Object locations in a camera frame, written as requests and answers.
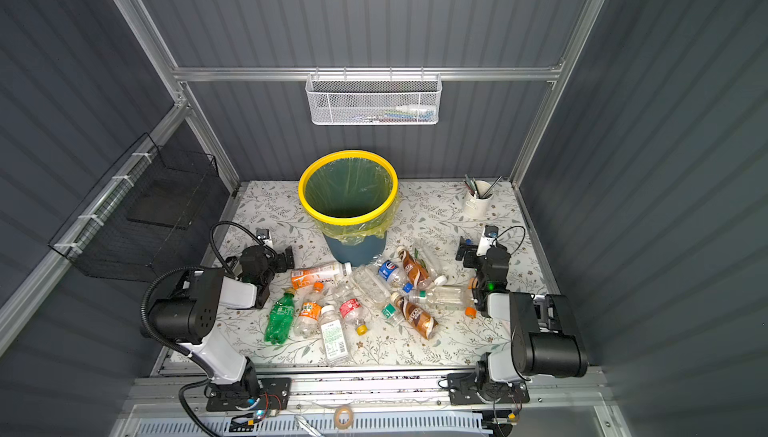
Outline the orange label bottle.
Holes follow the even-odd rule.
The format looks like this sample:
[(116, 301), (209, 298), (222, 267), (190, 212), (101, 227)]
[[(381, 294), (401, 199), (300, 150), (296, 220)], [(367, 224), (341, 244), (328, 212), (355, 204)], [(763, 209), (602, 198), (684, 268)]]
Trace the orange label bottle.
[(337, 283), (348, 277), (351, 272), (350, 263), (330, 262), (310, 268), (294, 269), (291, 272), (290, 283), (295, 290), (311, 287), (315, 283)]

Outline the green plastic bottle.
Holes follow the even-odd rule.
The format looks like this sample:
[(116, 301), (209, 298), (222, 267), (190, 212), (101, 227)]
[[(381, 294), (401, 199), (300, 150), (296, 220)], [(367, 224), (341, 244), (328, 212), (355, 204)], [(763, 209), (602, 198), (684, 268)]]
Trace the green plastic bottle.
[(283, 345), (289, 337), (295, 312), (295, 290), (286, 289), (273, 305), (264, 333), (264, 341), (271, 345)]

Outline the brown Nescafe bottle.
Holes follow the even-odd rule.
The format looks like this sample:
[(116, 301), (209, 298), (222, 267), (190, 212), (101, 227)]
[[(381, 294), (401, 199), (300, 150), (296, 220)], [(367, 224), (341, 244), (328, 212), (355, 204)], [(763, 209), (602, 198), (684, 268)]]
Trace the brown Nescafe bottle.
[(433, 282), (433, 276), (428, 268), (422, 264), (406, 247), (399, 246), (396, 254), (401, 262), (401, 267), (413, 288), (420, 291), (428, 290)]
[(405, 321), (423, 338), (432, 339), (438, 327), (437, 319), (419, 304), (413, 303), (408, 297), (392, 293), (391, 303), (402, 314)]

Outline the orange cap soda bottle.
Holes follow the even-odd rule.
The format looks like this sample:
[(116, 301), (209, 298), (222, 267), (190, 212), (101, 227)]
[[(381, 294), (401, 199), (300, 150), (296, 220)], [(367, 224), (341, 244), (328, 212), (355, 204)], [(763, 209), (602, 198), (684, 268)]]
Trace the orange cap soda bottle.
[(294, 329), (297, 337), (306, 339), (317, 332), (324, 290), (325, 285), (322, 282), (315, 282), (312, 289), (304, 295)]

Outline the blue Pepsi label bottle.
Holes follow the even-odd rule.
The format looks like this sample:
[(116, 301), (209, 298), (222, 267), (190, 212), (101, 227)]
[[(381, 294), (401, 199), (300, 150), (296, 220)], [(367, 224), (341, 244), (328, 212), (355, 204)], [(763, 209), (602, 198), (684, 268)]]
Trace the blue Pepsi label bottle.
[(392, 289), (410, 293), (414, 286), (406, 272), (393, 260), (380, 256), (375, 262), (377, 275), (382, 278)]

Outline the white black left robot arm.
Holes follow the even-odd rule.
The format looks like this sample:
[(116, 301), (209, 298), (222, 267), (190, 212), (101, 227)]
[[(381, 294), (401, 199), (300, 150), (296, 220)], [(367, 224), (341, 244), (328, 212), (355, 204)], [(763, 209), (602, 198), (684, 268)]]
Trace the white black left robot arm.
[[(223, 227), (241, 230), (252, 244), (223, 257), (216, 244), (216, 232)], [(277, 251), (267, 229), (251, 231), (226, 220), (211, 226), (209, 245), (217, 267), (178, 268), (150, 284), (140, 304), (142, 331), (200, 367), (206, 375), (202, 386), (211, 398), (228, 399), (230, 407), (253, 408), (262, 385), (251, 360), (218, 329), (217, 312), (263, 309), (274, 278), (295, 268), (293, 249)]]

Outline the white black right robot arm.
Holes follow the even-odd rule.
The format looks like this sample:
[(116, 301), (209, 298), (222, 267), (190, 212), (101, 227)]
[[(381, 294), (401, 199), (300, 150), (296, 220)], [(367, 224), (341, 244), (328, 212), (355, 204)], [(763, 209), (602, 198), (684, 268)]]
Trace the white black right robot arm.
[(510, 343), (485, 353), (473, 374), (456, 378), (451, 389), (460, 391), (467, 384), (469, 397), (497, 401), (521, 396), (523, 384), (534, 376), (580, 378), (587, 373), (587, 352), (566, 296), (510, 291), (511, 253), (496, 241), (460, 239), (456, 260), (475, 271), (469, 284), (475, 313), (508, 323)]

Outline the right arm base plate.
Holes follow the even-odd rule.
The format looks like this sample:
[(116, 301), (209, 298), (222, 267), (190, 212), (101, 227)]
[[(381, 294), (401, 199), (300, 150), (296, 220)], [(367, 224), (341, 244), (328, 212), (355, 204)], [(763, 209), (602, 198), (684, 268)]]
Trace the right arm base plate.
[(494, 381), (481, 382), (474, 372), (450, 373), (445, 388), (454, 406), (480, 404), (522, 406), (530, 402), (530, 396), (520, 383), (508, 384)]

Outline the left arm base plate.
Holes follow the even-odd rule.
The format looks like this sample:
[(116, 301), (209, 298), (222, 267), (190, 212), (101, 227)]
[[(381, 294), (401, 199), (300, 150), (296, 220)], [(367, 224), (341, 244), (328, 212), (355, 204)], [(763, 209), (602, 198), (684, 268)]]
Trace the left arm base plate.
[(290, 378), (259, 378), (256, 383), (208, 384), (208, 412), (282, 411), (289, 401)]

